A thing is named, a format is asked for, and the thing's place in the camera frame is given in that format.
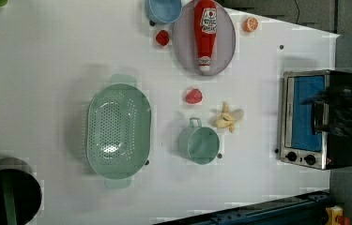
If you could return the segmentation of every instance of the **ketchup bottle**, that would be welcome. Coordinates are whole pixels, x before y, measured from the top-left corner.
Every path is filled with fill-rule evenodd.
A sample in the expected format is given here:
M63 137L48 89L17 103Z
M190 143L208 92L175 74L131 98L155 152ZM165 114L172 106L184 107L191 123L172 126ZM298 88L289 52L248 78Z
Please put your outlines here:
M217 33L217 9L213 0L201 0L194 9L194 29L199 69L210 70L211 54Z

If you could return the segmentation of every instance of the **light green pot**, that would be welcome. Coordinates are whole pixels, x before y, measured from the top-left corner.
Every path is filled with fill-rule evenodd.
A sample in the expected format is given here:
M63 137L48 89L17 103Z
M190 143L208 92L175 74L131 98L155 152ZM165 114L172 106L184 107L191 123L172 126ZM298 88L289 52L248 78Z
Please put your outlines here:
M199 118L191 118L190 125L184 128L178 138L178 150L182 157L197 164L211 162L219 153L220 140L216 131L202 127Z

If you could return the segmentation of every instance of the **red cap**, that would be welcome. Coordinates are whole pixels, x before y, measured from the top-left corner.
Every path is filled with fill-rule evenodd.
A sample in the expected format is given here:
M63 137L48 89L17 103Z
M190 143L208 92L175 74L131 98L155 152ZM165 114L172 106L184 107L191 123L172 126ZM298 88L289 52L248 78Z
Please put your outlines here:
M338 216L336 221L341 225L351 225L351 218L349 217Z

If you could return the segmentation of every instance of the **bottle label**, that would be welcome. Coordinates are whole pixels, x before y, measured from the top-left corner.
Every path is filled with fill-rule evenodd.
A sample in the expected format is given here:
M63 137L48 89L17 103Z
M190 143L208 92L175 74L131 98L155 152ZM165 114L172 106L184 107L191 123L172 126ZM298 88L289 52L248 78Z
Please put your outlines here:
M207 34L217 32L217 11L216 8L207 7L203 10L201 19L202 31Z
M199 65L210 65L210 58L207 56L199 58Z

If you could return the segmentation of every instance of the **round plate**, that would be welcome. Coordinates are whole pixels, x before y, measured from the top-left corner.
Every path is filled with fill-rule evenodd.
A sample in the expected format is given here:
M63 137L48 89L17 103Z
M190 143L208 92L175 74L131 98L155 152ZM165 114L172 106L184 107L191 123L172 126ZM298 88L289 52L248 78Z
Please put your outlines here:
M214 3L217 8L217 36L211 55L210 71L203 72L199 69L193 28L194 1L182 8L181 17L173 26L173 45L179 61L188 71L204 76L222 72L231 62L236 46L235 28L231 18L220 4Z

